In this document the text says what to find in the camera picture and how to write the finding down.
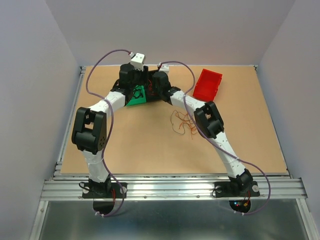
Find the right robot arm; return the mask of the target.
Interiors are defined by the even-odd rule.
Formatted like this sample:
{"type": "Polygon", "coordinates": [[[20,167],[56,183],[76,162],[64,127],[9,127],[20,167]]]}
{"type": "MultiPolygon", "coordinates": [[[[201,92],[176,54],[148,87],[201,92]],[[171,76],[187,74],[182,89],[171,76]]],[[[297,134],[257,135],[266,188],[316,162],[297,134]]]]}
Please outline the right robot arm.
{"type": "Polygon", "coordinates": [[[215,147],[229,178],[225,188],[235,196],[247,194],[251,190],[253,177],[229,143],[216,104],[213,101],[197,100],[172,86],[164,71],[152,70],[149,82],[152,92],[164,102],[185,109],[199,134],[215,147]]]}

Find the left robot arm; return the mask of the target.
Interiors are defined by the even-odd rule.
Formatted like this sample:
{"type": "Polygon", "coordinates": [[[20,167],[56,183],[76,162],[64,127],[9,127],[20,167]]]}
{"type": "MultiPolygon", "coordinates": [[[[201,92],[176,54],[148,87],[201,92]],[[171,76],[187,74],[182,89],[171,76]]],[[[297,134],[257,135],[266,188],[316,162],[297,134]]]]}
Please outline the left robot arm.
{"type": "Polygon", "coordinates": [[[76,111],[71,141],[83,153],[89,170],[88,181],[79,184],[84,199],[115,195],[104,161],[105,148],[113,129],[107,126],[107,121],[114,119],[115,111],[126,106],[134,95],[135,87],[147,83],[148,78],[148,66],[137,69],[131,63],[123,64],[107,96],[90,107],[80,107],[76,111]]]}

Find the green plastic bin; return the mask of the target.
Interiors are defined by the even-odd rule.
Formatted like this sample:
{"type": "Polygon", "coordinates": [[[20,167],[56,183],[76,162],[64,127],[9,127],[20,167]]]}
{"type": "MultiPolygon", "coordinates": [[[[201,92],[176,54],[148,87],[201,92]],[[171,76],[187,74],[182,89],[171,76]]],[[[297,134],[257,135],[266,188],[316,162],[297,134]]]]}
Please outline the green plastic bin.
{"type": "Polygon", "coordinates": [[[136,86],[133,89],[133,95],[130,101],[126,104],[127,107],[145,104],[147,102],[144,86],[136,86]]]}

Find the black plastic bin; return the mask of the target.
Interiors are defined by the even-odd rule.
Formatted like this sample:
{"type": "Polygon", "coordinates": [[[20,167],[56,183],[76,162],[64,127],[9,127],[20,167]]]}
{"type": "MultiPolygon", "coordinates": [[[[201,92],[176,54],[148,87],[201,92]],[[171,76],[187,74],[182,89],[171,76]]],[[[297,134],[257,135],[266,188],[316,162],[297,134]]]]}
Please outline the black plastic bin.
{"type": "Polygon", "coordinates": [[[158,69],[150,70],[148,66],[144,65],[143,70],[147,72],[146,78],[143,81],[146,102],[161,101],[161,97],[153,89],[153,75],[158,72],[158,69]]]}

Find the red plastic bin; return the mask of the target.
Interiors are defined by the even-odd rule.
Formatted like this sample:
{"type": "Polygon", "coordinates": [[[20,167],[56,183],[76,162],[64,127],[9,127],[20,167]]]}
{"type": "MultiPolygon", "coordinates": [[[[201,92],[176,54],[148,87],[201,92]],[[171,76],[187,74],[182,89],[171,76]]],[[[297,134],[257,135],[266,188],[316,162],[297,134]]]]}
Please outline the red plastic bin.
{"type": "Polygon", "coordinates": [[[217,95],[223,75],[203,69],[195,84],[192,96],[203,102],[213,101],[217,95]]]}

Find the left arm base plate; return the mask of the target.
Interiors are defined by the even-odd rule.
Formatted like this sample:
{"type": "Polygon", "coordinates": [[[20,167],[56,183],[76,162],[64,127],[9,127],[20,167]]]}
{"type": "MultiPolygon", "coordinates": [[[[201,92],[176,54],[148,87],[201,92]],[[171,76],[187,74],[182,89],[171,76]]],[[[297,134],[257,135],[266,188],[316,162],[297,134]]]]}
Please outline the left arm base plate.
{"type": "Polygon", "coordinates": [[[78,186],[82,189],[83,199],[120,199],[127,197],[127,183],[121,182],[120,187],[116,182],[107,180],[106,182],[81,181],[78,186]]]}

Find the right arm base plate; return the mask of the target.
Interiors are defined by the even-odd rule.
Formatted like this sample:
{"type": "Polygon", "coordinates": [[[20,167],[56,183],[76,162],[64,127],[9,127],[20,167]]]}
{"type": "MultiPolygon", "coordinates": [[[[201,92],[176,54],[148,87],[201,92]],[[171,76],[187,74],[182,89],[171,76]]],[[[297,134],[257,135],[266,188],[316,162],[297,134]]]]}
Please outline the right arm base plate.
{"type": "Polygon", "coordinates": [[[217,181],[214,182],[214,187],[211,192],[214,198],[244,198],[244,197],[259,197],[260,189],[256,181],[251,182],[244,189],[236,186],[230,181],[217,181]]]}

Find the aluminium rail frame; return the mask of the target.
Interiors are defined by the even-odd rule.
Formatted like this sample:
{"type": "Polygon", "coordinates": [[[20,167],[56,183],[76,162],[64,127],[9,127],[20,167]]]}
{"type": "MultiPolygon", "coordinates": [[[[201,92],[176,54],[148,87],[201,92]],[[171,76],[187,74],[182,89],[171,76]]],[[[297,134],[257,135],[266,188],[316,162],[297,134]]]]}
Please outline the aluminium rail frame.
{"type": "Polygon", "coordinates": [[[268,177],[255,174],[260,196],[258,213],[245,217],[234,212],[226,197],[213,196],[224,173],[119,174],[127,183],[127,198],[113,218],[100,217],[92,200],[78,186],[86,177],[62,173],[71,132],[54,174],[45,181],[34,226],[33,240],[317,240],[319,238],[300,178],[288,173],[268,177]]]}

